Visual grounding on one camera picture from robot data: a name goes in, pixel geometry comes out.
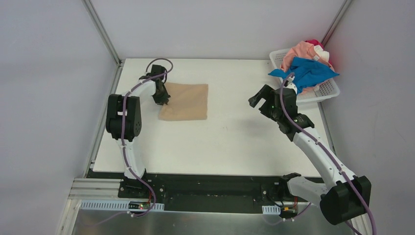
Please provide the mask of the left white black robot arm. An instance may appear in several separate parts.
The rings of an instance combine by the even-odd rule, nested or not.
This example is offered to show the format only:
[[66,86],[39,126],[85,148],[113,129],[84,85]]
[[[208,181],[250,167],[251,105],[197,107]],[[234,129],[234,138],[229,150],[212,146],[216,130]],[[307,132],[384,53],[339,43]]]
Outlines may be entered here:
[[105,128],[120,149],[125,165],[123,181],[137,198],[149,193],[148,183],[142,180],[146,167],[138,146],[143,127],[141,101],[151,97],[157,105],[169,102],[170,94],[165,87],[167,73],[165,67],[152,65],[130,90],[108,97]]

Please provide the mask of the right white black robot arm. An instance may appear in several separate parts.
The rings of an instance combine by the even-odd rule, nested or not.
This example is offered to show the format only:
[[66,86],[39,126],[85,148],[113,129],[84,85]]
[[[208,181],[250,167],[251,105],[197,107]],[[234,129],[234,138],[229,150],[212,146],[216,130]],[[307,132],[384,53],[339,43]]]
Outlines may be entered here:
[[254,108],[261,99],[265,102],[259,108],[260,113],[278,124],[323,180],[315,183],[298,173],[284,175],[278,184],[278,197],[285,201],[299,197],[319,206],[332,225],[369,214],[371,182],[366,176],[357,176],[324,145],[311,119],[298,112],[296,91],[264,85],[249,98],[249,105]]

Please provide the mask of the beige t shirt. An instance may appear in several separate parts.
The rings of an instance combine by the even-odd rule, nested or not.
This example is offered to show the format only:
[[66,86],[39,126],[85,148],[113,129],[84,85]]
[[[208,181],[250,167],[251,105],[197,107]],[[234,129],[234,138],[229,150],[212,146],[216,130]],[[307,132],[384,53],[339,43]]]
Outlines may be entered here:
[[208,117],[208,84],[166,83],[170,94],[159,112],[159,120],[190,121]]

